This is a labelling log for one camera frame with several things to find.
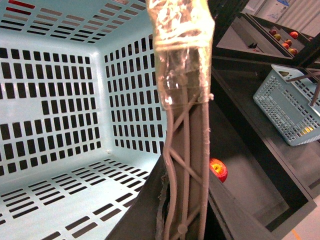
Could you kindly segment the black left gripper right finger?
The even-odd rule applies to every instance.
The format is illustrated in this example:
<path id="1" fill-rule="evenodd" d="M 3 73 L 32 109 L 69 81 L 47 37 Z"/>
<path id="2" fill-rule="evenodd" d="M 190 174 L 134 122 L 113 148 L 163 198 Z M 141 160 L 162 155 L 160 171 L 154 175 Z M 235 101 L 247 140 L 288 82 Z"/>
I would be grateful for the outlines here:
<path id="1" fill-rule="evenodd" d="M 209 174 L 207 237 L 214 240 L 274 240 L 275 237 L 256 220 L 213 174 Z"/>

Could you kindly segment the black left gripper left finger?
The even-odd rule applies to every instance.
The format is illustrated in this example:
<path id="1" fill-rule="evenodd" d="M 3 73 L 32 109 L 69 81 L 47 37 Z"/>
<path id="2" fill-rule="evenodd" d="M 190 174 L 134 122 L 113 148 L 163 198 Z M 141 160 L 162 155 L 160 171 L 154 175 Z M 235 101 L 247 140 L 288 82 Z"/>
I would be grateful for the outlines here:
<path id="1" fill-rule="evenodd" d="M 161 155 L 133 204 L 107 240 L 163 240 L 170 200 L 170 183 Z"/>

